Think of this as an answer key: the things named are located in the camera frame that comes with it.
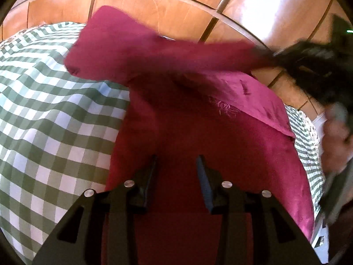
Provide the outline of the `person right hand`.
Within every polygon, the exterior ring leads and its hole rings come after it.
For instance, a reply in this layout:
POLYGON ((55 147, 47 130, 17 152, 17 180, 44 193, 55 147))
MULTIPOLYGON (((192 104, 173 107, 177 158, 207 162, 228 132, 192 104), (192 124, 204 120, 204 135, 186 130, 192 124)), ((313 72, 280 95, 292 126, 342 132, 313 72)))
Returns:
POLYGON ((340 121, 340 104, 332 104, 325 110, 326 121, 323 124, 323 153, 321 165, 325 175, 341 173, 352 159, 352 135, 345 121, 340 121))

